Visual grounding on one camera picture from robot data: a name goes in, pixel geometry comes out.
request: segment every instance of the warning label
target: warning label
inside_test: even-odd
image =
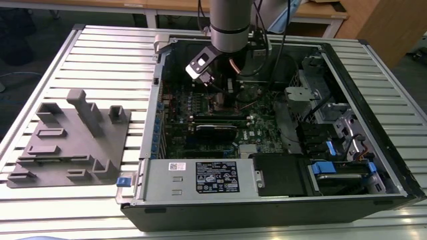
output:
[[[239,193],[236,162],[196,162],[195,183],[200,194]]]

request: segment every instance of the aluminum extrusion table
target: aluminum extrusion table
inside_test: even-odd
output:
[[[154,78],[156,34],[199,36],[187,30],[86,26],[72,30],[44,77],[0,144],[0,239],[32,236],[66,239],[422,239],[427,235],[427,202],[346,224],[140,232],[116,204],[118,187],[68,186],[11,189],[8,173],[38,125],[40,103],[70,107],[72,88],[86,89],[99,108],[132,110],[120,170],[138,170],[148,97]],[[328,42],[340,57],[402,158],[427,188],[427,116],[369,45],[357,40],[288,37],[290,41]],[[124,196],[134,189],[126,188]]]

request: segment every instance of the wooden cabinet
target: wooden cabinet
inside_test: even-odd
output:
[[[427,31],[427,0],[340,0],[350,19],[339,39],[365,39],[393,68]]]

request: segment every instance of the white sticker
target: white sticker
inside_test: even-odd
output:
[[[186,162],[170,162],[168,163],[170,171],[186,171]]]
[[[126,7],[135,7],[135,8],[142,8],[143,7],[143,4],[123,4]]]
[[[340,15],[332,15],[331,17],[334,19],[346,19],[347,18],[347,16],[340,16]]]

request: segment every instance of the circuit board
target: circuit board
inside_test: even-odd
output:
[[[192,92],[183,86],[170,90],[166,87],[164,106],[166,139],[168,159],[236,159],[242,157],[239,146],[256,146],[258,153],[284,151],[276,125],[272,101],[278,93],[266,94],[252,103],[236,103],[230,108],[216,110],[214,93]],[[232,141],[212,142],[191,139],[196,126],[234,126]]]

